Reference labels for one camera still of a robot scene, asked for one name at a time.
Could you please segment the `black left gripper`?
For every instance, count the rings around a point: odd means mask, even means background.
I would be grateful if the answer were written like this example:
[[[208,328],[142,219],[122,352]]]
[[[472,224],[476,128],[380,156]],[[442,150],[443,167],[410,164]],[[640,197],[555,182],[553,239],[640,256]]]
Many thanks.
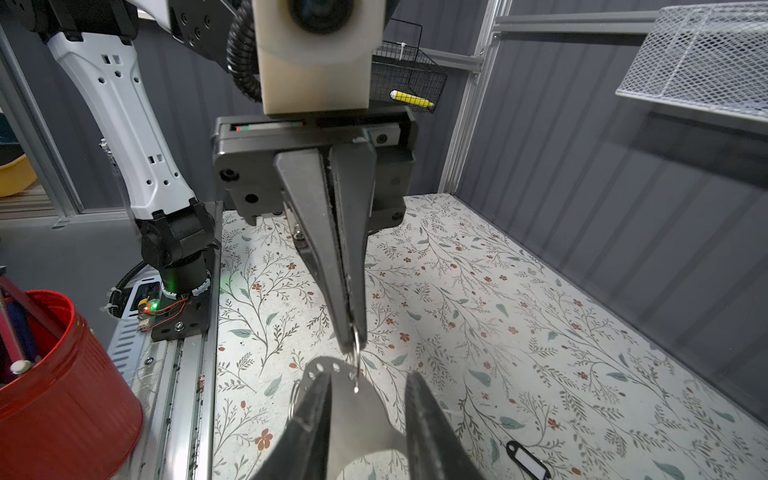
[[[217,121],[222,187],[249,224],[287,204],[343,353],[366,342],[367,237],[403,220],[418,133],[406,107]]]

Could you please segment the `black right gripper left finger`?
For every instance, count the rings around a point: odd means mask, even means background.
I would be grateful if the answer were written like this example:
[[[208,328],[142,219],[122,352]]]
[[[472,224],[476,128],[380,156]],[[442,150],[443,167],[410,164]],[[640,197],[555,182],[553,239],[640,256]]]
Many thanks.
[[[332,380],[321,373],[294,411],[274,451],[252,479],[325,479],[328,472]]]

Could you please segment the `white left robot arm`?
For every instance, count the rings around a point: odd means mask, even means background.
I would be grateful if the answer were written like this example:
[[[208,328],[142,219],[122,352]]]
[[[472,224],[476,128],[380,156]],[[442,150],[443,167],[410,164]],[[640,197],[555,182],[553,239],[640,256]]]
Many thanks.
[[[143,307],[154,340],[195,333],[212,283],[214,220],[184,179],[147,96],[134,46],[140,12],[225,69],[263,112],[217,122],[213,173],[249,223],[285,214],[325,300],[339,348],[367,343],[371,234],[399,225],[416,122],[372,105],[374,51],[393,1],[11,1],[83,97],[127,190],[143,260],[161,277]]]

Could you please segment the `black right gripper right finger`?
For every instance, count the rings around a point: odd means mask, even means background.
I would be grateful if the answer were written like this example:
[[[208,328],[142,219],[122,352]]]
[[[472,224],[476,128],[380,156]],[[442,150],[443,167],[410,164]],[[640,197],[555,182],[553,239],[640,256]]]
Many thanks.
[[[483,478],[418,372],[406,380],[405,419],[411,479]]]

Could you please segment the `silver metal keyring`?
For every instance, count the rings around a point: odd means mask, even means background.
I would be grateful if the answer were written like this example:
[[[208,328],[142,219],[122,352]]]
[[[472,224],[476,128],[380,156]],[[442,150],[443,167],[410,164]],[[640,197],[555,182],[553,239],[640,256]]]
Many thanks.
[[[354,382],[353,392],[358,394],[360,392],[360,367],[361,367],[361,341],[359,330],[355,324],[351,326],[353,335],[353,362],[354,373],[352,374],[352,380]]]

